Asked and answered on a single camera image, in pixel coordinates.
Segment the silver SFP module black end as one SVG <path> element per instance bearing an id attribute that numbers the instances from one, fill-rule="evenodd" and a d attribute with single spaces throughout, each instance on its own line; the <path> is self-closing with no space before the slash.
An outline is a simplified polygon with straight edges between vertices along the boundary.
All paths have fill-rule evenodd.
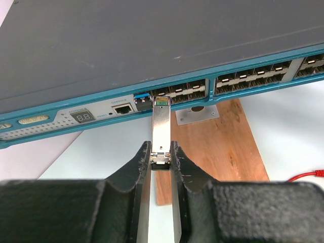
<path id="1" fill-rule="evenodd" d="M 152 109 L 152 141 L 150 162 L 154 171 L 171 167 L 171 97 L 156 96 Z"/>

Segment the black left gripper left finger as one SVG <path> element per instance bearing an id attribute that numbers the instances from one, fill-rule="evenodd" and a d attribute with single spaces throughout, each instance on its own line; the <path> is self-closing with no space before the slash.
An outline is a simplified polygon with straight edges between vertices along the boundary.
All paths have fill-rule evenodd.
<path id="1" fill-rule="evenodd" d="M 1 182 L 1 242 L 147 242 L 151 143 L 105 179 Z"/>

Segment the silver SFP module blue latch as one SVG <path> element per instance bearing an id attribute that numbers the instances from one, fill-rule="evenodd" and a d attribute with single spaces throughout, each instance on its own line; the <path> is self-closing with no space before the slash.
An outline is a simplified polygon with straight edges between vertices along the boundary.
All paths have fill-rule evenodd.
<path id="1" fill-rule="evenodd" d="M 134 95 L 134 103 L 138 111 L 152 109 L 152 96 L 150 93 L 140 93 Z"/>

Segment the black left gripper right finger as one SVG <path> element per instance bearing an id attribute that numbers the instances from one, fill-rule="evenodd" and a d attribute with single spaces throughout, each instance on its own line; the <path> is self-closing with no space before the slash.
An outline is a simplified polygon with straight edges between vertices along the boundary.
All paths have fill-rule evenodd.
<path id="1" fill-rule="evenodd" d="M 312 183 L 221 182 L 171 143 L 175 242 L 323 242 Z"/>

